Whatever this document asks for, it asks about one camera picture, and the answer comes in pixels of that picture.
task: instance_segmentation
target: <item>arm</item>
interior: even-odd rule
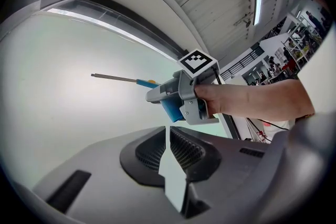
[[[195,92],[199,98],[207,101],[209,114],[285,121],[314,113],[299,80],[285,80],[265,86],[198,85]]]

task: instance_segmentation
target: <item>railing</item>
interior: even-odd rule
[[[260,55],[264,53],[264,50],[260,47],[256,48],[254,51],[249,53],[247,56],[245,56],[242,60],[240,60],[235,65],[231,66],[229,69],[221,73],[221,77],[223,80],[226,80],[230,77],[232,77],[234,74],[241,71],[244,67],[248,66],[249,63],[253,62],[255,59],[257,59]]]

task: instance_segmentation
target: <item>fluorescent light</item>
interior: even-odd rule
[[[255,0],[253,25],[257,25],[259,23],[260,12],[261,12],[261,0]]]
[[[103,27],[106,27],[114,32],[117,32],[117,33],[120,33],[122,34],[123,36],[126,36],[134,41],[137,41],[138,43],[142,44],[142,45],[145,45],[146,47],[149,47],[151,48],[152,50],[155,50],[156,52],[160,53],[161,55],[163,55],[164,57],[176,62],[175,59],[173,59],[172,57],[170,57],[169,55],[165,54],[163,51],[160,51],[159,49],[155,48],[154,46],[150,45],[149,43],[147,43],[146,41],[124,31],[124,30],[121,30],[120,28],[118,27],[115,27],[113,25],[110,25],[110,24],[107,24],[105,22],[102,22],[100,20],[97,20],[97,19],[94,19],[94,18],[91,18],[89,16],[85,16],[85,15],[81,15],[81,14],[78,14],[78,13],[74,13],[74,12],[69,12],[67,10],[62,10],[62,9],[57,9],[57,8],[51,8],[50,10],[48,10],[48,12],[51,12],[51,13],[57,13],[57,14],[62,14],[62,15],[66,15],[66,16],[71,16],[71,17],[75,17],[75,18],[78,18],[78,19],[82,19],[82,20],[86,20],[88,22],[91,22],[91,23],[94,23],[96,25],[100,25],[100,26],[103,26]]]

